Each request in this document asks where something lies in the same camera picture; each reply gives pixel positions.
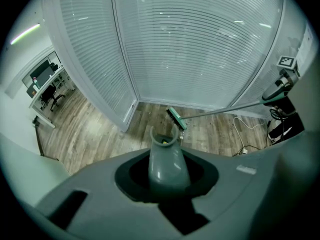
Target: broom handle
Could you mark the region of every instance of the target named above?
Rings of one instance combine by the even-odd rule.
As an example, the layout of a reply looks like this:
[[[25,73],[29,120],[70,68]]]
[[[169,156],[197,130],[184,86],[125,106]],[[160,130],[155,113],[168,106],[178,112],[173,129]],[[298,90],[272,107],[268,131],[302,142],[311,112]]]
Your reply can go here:
[[[228,112],[228,111],[240,110],[240,109],[244,109],[244,108],[248,108],[248,107],[253,107],[253,106],[256,106],[256,105],[259,105],[259,104],[263,104],[263,103],[264,102],[262,102],[261,100],[256,100],[254,102],[242,104],[242,105],[239,105],[239,106],[230,106],[230,107],[225,107],[225,108],[221,108],[221,109],[217,109],[217,110],[214,110],[214,111],[205,112],[205,113],[201,113],[201,114],[197,114],[197,115],[184,116],[184,117],[181,117],[181,119],[199,118],[199,117],[203,117],[203,116],[214,115],[214,114],[219,114],[219,113],[223,113],[223,112]]]

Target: white desk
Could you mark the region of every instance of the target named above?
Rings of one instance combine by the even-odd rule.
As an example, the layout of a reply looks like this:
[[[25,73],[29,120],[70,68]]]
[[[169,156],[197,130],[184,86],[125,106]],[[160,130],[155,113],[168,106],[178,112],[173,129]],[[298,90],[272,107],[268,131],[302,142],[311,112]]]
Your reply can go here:
[[[41,111],[40,108],[38,108],[35,103],[36,101],[40,98],[40,96],[44,93],[44,91],[48,88],[49,85],[51,85],[54,80],[58,77],[61,76],[62,79],[64,80],[64,83],[67,85],[67,87],[71,90],[74,90],[75,88],[73,87],[72,83],[68,80],[68,77],[66,76],[65,73],[65,68],[63,66],[59,67],[55,73],[53,74],[52,77],[50,77],[48,79],[48,81],[46,81],[44,83],[43,86],[41,86],[41,88],[39,89],[39,91],[37,91],[37,93],[33,96],[32,101],[30,103],[29,108],[33,109],[35,111],[35,113],[37,114],[37,116],[44,121],[46,124],[48,124],[49,126],[51,126],[52,128],[55,128],[55,126],[52,124],[52,121],[50,119],[48,119],[45,114]]]

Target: window blinds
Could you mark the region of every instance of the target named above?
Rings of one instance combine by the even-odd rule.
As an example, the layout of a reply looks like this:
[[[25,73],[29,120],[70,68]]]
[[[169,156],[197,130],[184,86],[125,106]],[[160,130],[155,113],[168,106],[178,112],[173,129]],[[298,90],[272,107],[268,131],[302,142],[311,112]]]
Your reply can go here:
[[[98,93],[124,120],[136,96],[115,28],[111,0],[60,0],[74,52]]]
[[[282,0],[115,0],[142,100],[226,107],[262,65]]]

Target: broom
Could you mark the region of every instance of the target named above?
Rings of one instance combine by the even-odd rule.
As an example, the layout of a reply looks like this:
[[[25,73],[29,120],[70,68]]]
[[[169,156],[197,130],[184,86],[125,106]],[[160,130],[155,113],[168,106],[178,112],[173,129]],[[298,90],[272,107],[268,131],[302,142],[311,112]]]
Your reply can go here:
[[[190,115],[190,116],[184,116],[184,117],[181,117],[173,107],[170,107],[169,109],[167,109],[166,112],[168,113],[168,115],[170,116],[172,121],[176,124],[176,126],[178,126],[178,129],[180,131],[184,131],[187,129],[187,124],[185,123],[184,119],[199,118],[199,117],[219,114],[219,113],[223,113],[223,112],[229,112],[229,111],[249,108],[249,107],[253,107],[253,106],[261,105],[261,104],[266,105],[268,103],[281,100],[284,97],[286,97],[286,95],[284,92],[282,92],[282,93],[278,94],[276,97],[268,99],[268,100],[260,99],[260,100],[256,100],[256,101],[253,101],[250,103],[245,103],[245,104],[238,105],[238,106],[225,107],[225,108],[217,109],[217,110],[210,111],[210,112],[205,112],[205,113],[200,113],[200,114]]]

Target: gray plastic container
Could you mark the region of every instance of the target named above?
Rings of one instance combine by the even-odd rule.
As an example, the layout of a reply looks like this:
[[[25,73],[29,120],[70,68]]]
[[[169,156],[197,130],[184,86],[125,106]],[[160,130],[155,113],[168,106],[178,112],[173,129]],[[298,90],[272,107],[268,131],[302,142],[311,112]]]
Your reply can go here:
[[[186,161],[177,142],[179,130],[176,125],[171,133],[173,139],[168,143],[161,143],[156,140],[154,127],[151,127],[152,144],[148,168],[150,190],[156,196],[168,199],[183,196],[185,188],[190,185]]]

